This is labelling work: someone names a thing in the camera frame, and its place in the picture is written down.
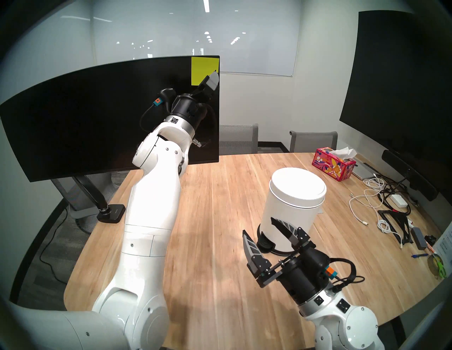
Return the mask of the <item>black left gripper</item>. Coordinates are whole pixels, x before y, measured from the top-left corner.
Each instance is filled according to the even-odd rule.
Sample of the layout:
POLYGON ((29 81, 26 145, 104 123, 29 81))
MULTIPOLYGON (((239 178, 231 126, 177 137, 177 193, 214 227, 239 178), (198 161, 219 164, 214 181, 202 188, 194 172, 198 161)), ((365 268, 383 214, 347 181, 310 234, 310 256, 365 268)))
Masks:
POLYGON ((171 115, 184 119, 193 129, 197 129, 207 115, 207 107, 194 97, 202 97, 205 93, 214 93, 218 85, 219 74, 214 70, 202 80, 191 95, 184 93, 176 96, 172 105, 171 115))

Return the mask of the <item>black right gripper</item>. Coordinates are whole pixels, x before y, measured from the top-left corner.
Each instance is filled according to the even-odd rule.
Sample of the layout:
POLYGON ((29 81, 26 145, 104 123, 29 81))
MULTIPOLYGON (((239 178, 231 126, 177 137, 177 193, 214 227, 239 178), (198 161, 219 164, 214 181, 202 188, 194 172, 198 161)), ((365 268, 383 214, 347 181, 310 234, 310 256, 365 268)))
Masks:
MULTIPOLYGON (((271 224, 288 239, 294 251, 316 248, 303 228, 296 228, 273 217, 270 219, 271 224)), ((261 288, 276 280, 295 303, 301 305, 328 286, 329 277, 325 271, 330 258, 325 253, 295 252, 272 266, 245 230, 242 231, 242 239, 247 268, 261 288)))

